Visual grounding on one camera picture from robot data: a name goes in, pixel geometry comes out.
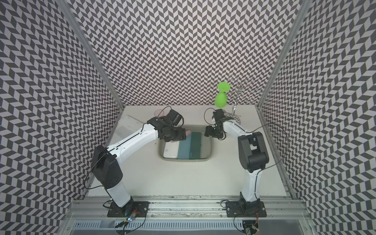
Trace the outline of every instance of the cable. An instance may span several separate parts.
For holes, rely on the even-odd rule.
[[[215,125],[215,123],[214,124],[210,124],[210,123],[208,123],[207,121],[206,121],[206,119],[205,119],[205,113],[206,113],[206,111],[208,111],[208,109],[213,109],[213,108],[207,108],[206,110],[205,110],[205,112],[204,112],[204,120],[205,120],[205,122],[207,123],[207,124],[209,124],[209,125]]]
[[[238,126],[240,129],[242,129],[245,133],[253,133],[253,132],[255,132],[256,130],[258,130],[258,129],[260,129],[261,127],[264,127],[264,126],[267,126],[267,125],[276,125],[277,127],[279,127],[285,134],[286,134],[286,137],[285,137],[285,139],[287,139],[287,136],[288,136],[288,133],[282,128],[282,126],[280,126],[279,124],[277,124],[277,123],[267,123],[267,124],[265,124],[265,125],[262,125],[262,126],[260,126],[260,127],[258,127],[258,128],[256,128],[255,130],[253,130],[253,131],[245,131],[243,128],[241,128],[240,126]]]
[[[129,233],[131,233],[131,232],[133,232],[133,231],[136,231],[137,229],[141,228],[141,227],[144,225],[145,221],[146,221],[146,214],[145,214],[144,222],[143,222],[138,228],[136,228],[136,229],[134,229],[134,230],[132,230],[132,231],[130,231],[130,232],[127,232],[126,234],[129,234]]]
[[[223,206],[222,206],[222,202],[229,202],[229,201],[230,201],[230,200],[224,199],[224,200],[222,200],[222,201],[219,203],[219,205],[221,205],[222,208],[226,208],[226,207],[223,207]]]
[[[256,174],[256,179],[255,179],[255,181],[256,181],[256,183],[255,183],[255,197],[256,197],[256,198],[257,198],[257,196],[256,196],[256,185],[257,185],[257,176],[258,176],[258,174],[259,174],[260,172],[262,172],[263,170],[269,169],[270,167],[273,167],[273,166],[277,165],[279,162],[282,161],[282,159],[283,159],[283,158],[281,158],[279,161],[277,161],[277,162],[274,163],[273,165],[271,165],[271,166],[269,166],[269,167],[267,167],[267,168],[261,169],[261,171],[257,172],[257,174]]]
[[[224,139],[226,139],[226,137],[227,137],[226,132],[223,132],[223,133],[224,133],[224,138],[223,138],[223,139],[218,138],[219,140],[224,140]]]
[[[239,232],[246,234],[246,230],[245,230],[245,229],[244,229],[244,232],[242,232],[242,231],[239,230],[238,227],[235,225],[235,218],[236,218],[238,215],[250,216],[250,215],[254,215],[254,214],[256,214],[256,215],[257,215],[257,219],[256,219],[256,223],[255,223],[255,224],[257,224],[257,223],[258,223],[258,212],[260,211],[260,209],[261,209],[261,203],[260,203],[260,206],[259,206],[258,210],[255,211],[255,212],[252,213],[252,214],[237,214],[237,215],[235,215],[235,216],[234,216],[234,220],[233,220],[234,227],[235,227]]]
[[[102,206],[103,206],[104,208],[111,209],[111,207],[109,207],[109,206],[105,206],[105,204],[108,203],[108,202],[112,202],[112,200],[108,200],[108,201],[106,201],[105,203],[103,203]]]
[[[145,125],[146,123],[144,123],[143,125],[142,125],[142,128],[141,128],[141,131],[140,131],[140,133],[142,132],[142,130],[144,130],[144,125]]]
[[[238,215],[242,215],[242,214],[237,214],[237,215],[235,215],[234,216],[234,220],[233,220],[233,223],[234,223],[234,227],[239,231],[239,232],[241,232],[241,233],[244,233],[244,234],[246,234],[246,230],[244,230],[244,231],[241,231],[240,229],[238,229],[238,227],[235,225],[235,218],[238,216]]]
[[[172,109],[171,106],[166,106],[166,107],[164,107],[164,109],[162,109],[162,111],[158,114],[157,117],[159,117],[159,115],[160,115],[160,114],[163,112],[163,110],[165,110],[165,108],[167,108],[167,107],[170,107],[170,109]]]
[[[183,120],[183,123],[182,123],[182,125],[179,126],[179,127],[182,127],[182,126],[184,125],[184,117],[183,117],[183,116],[182,116],[182,120]]]
[[[88,189],[88,190],[89,190],[89,189],[93,189],[93,188],[102,187],[102,185],[99,185],[99,186],[96,186],[96,187],[93,187],[93,188],[88,188],[88,187],[86,187],[86,185],[85,185],[86,181],[88,180],[89,174],[93,171],[95,165],[96,165],[96,164],[102,159],[102,157],[100,157],[100,158],[98,159],[98,161],[97,161],[97,162],[91,167],[89,173],[86,175],[86,178],[85,178],[85,181],[84,181],[84,183],[83,183],[83,186],[84,186],[86,189]]]

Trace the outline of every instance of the patterned wallpaper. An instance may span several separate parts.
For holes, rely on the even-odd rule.
[[[263,88],[302,2],[67,1],[126,105],[214,104],[221,81]]]
[[[262,108],[320,234],[376,234],[375,9],[313,2]]]
[[[55,3],[1,0],[0,31],[0,234],[50,234],[120,110]]]

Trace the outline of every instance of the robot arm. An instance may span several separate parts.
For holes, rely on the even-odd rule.
[[[269,162],[264,138],[262,133],[251,133],[236,123],[232,117],[226,117],[222,109],[215,110],[213,117],[215,124],[206,127],[205,136],[222,139],[224,133],[227,133],[238,140],[239,161],[246,170],[239,204],[243,213],[246,213],[259,201],[259,179],[266,163]]]
[[[92,159],[93,173],[119,208],[124,207],[131,200],[122,181],[123,173],[120,164],[142,146],[157,138],[164,139],[166,142],[185,140],[185,129],[176,127],[181,119],[184,120],[179,113],[170,110],[166,116],[148,120],[140,130],[125,139],[107,148],[103,146],[95,148]]]

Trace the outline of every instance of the white countertop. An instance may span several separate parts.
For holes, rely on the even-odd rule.
[[[123,116],[130,115],[133,118],[146,122],[154,116],[157,109],[165,106],[126,106]],[[185,105],[172,106],[172,109],[184,117],[184,124],[207,125],[203,114],[207,108],[216,108],[214,105]],[[231,112],[231,105],[224,109]],[[213,110],[206,112],[206,120],[211,123]],[[261,122],[254,105],[239,105],[236,114],[241,116],[241,125],[248,131],[261,126]],[[120,141],[122,137],[122,125],[125,119],[121,118],[116,132],[110,144]],[[257,131],[264,134],[262,128]],[[223,141],[213,138],[213,156],[203,162],[171,162],[158,156],[158,139],[146,144],[132,154],[120,166],[123,171],[123,182],[127,191],[132,196],[232,196],[239,195],[244,170],[238,158],[238,143],[233,137],[227,135]],[[270,147],[267,144],[269,163],[273,165]],[[286,196],[277,167],[271,167],[263,172],[260,179],[261,196]],[[91,187],[100,185],[94,179]],[[106,196],[103,187],[89,190],[88,196]]]

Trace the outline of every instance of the vent grille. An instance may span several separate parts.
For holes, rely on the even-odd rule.
[[[77,220],[73,229],[78,230],[105,230],[114,229],[114,223],[101,223],[102,220]],[[126,229],[135,229],[142,225],[144,221],[133,221],[129,223]],[[236,221],[235,225],[238,229],[243,229],[241,221]],[[186,231],[186,230],[236,230],[233,220],[153,220],[146,221],[139,230],[170,230],[170,231]]]
[[[100,228],[100,220],[78,220],[74,223],[75,229],[97,229]]]

